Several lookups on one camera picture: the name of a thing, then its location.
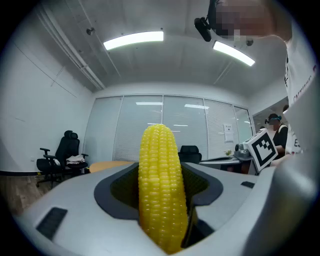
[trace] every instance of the corn cob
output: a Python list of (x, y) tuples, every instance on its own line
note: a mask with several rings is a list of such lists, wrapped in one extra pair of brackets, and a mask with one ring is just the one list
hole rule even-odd
[(140, 225), (167, 254), (181, 250), (188, 216), (178, 149), (163, 124), (143, 133), (138, 171)]

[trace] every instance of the window blind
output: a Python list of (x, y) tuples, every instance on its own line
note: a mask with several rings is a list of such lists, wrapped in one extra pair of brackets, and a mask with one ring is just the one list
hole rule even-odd
[[(209, 158), (218, 158), (225, 155), (225, 151), (235, 151), (239, 143), (238, 127), (233, 106), (211, 100), (205, 100), (206, 118), (208, 122)], [(232, 125), (233, 142), (226, 142), (224, 124)]]
[(117, 123), (113, 160), (139, 161), (145, 129), (161, 123), (162, 96), (125, 96)]
[(97, 98), (88, 120), (84, 153), (90, 164), (111, 161), (122, 97)]
[(197, 146), (202, 159), (208, 159), (208, 136), (202, 99), (164, 96), (163, 124), (169, 127), (180, 151), (181, 146)]

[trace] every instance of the ceiling light fixture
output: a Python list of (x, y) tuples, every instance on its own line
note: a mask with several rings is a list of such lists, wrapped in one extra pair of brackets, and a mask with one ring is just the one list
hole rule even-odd
[(237, 49), (235, 49), (229, 45), (226, 45), (222, 42), (215, 41), (213, 44), (213, 49), (217, 50), (219, 52), (228, 54), (228, 55), (244, 62), (245, 64), (249, 65), (250, 67), (255, 63), (255, 61), (252, 58), (248, 57), (247, 55), (243, 54), (241, 51), (238, 51)]
[(115, 39), (111, 39), (109, 41), (104, 42), (104, 47), (107, 51), (120, 47), (126, 46), (136, 43), (143, 42), (155, 42), (155, 41), (163, 41), (164, 40), (164, 32), (163, 31), (151, 31), (151, 32), (142, 32), (135, 34), (124, 35)]
[(137, 105), (162, 105), (162, 102), (136, 102)]
[(201, 106), (201, 105), (191, 105), (191, 104), (185, 104), (184, 105), (186, 108), (195, 108), (195, 109), (208, 109), (208, 106)]

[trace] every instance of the ceiling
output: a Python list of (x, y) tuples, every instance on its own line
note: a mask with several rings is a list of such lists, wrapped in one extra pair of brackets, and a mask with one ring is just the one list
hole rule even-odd
[[(107, 87), (142, 81), (209, 84), (250, 96), (284, 76), (286, 46), (277, 37), (254, 39), (236, 48), (254, 59), (253, 66), (212, 49), (194, 19), (205, 16), (209, 0), (50, 0), (52, 11), (71, 44)], [(87, 29), (94, 27), (92, 35)], [(163, 42), (146, 42), (107, 52), (101, 43), (138, 32), (164, 31)]]

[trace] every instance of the black office chair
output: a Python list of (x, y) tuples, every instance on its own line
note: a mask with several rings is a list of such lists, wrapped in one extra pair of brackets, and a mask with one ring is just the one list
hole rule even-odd
[[(67, 164), (66, 159), (71, 156), (77, 156), (79, 154), (79, 144), (78, 135), (72, 130), (67, 130), (62, 137), (58, 149), (55, 155), (48, 155), (50, 151), (47, 148), (40, 148), (44, 151), (45, 159), (38, 159), (36, 161), (37, 168), (45, 174), (45, 179), (40, 180), (36, 183), (37, 188), (39, 183), (50, 182), (51, 188), (53, 187), (53, 182), (60, 182), (61, 177), (57, 177), (57, 174), (80, 174), (81, 169), (88, 166), (86, 162), (81, 162), (78, 164)], [(55, 159), (60, 162), (60, 166), (56, 165)]]
[(199, 153), (197, 146), (181, 146), (178, 152), (180, 162), (199, 164), (202, 159), (202, 154)]

